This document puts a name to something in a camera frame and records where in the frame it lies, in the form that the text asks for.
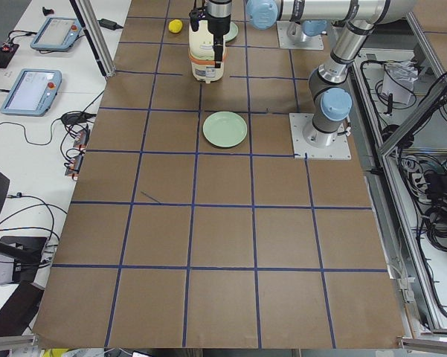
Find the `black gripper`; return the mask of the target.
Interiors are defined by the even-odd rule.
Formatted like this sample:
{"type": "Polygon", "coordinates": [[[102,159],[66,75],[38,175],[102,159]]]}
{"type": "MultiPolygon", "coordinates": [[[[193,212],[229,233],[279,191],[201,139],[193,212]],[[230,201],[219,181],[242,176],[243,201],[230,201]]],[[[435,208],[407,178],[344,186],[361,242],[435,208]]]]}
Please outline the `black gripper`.
{"type": "Polygon", "coordinates": [[[208,30],[213,35],[214,67],[219,68],[223,60],[223,37],[230,30],[231,17],[207,15],[208,30]]]}

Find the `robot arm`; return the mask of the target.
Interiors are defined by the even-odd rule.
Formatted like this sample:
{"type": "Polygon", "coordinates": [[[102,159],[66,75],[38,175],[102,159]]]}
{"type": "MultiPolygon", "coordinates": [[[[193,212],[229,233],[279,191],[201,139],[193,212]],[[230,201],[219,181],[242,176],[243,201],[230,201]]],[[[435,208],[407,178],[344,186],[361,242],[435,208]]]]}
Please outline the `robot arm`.
{"type": "Polygon", "coordinates": [[[327,20],[291,22],[286,30],[286,35],[293,44],[300,44],[321,35],[327,29],[327,25],[327,20]]]}
{"type": "Polygon", "coordinates": [[[415,1],[248,1],[251,25],[265,30],[278,21],[341,20],[344,29],[329,58],[314,70],[309,88],[315,102],[312,121],[303,128],[309,145],[327,148],[338,136],[338,128],[352,108],[352,98],[339,86],[347,78],[367,37],[376,25],[394,22],[412,11],[415,1]]]}

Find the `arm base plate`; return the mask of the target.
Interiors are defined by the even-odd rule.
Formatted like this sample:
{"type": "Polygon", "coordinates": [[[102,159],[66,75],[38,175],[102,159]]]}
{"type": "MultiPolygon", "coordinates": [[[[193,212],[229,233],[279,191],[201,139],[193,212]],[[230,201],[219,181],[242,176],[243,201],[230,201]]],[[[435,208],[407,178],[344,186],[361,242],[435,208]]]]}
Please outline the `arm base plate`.
{"type": "Polygon", "coordinates": [[[293,156],[297,159],[342,160],[352,158],[347,136],[341,123],[334,133],[319,132],[311,113],[290,113],[293,156]]]}
{"type": "Polygon", "coordinates": [[[322,51],[321,34],[327,28],[326,20],[304,22],[277,22],[279,47],[283,49],[322,51]]]}

